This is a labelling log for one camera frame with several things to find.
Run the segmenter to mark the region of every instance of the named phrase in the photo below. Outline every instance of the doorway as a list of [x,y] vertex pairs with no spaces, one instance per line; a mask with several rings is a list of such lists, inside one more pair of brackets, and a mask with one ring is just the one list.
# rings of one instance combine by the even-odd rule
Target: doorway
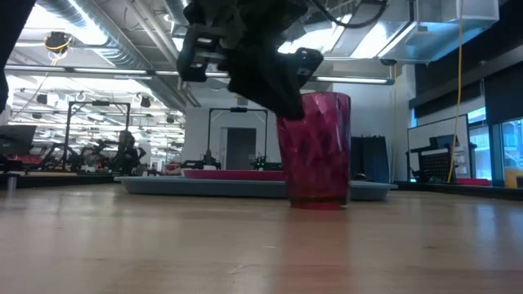
[[256,129],[227,129],[226,168],[228,170],[251,170],[250,165],[256,159]]

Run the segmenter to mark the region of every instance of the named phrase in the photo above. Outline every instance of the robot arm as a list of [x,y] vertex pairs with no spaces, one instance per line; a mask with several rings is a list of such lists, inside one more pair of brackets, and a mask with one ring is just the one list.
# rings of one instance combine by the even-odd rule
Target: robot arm
[[[379,13],[361,24],[343,24],[311,0],[326,20],[348,29],[374,24],[387,8],[387,0],[362,0],[380,5]],[[302,119],[300,88],[318,69],[324,57],[299,48],[282,54],[284,31],[309,8],[309,0],[193,0],[184,9],[190,26],[177,60],[181,78],[205,82],[209,64],[230,76],[229,91],[240,94],[277,115]]]

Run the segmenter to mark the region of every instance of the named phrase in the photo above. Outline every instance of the wooden table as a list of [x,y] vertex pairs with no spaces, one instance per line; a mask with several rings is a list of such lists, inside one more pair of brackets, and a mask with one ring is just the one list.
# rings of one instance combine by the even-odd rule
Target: wooden table
[[0,293],[522,293],[523,206],[392,192],[345,211],[153,197],[0,197]]

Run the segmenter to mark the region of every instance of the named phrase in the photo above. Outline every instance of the pink tray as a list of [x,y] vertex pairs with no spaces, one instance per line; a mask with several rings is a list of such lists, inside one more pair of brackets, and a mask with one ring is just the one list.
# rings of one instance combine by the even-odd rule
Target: pink tray
[[283,171],[211,171],[184,170],[184,176],[192,180],[284,180]]

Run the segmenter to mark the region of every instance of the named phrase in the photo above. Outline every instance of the cup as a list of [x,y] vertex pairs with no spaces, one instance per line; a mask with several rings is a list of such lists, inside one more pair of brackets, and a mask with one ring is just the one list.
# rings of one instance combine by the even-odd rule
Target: cup
[[277,118],[288,198],[296,208],[340,209],[349,190],[351,99],[316,92],[302,104],[303,120]]

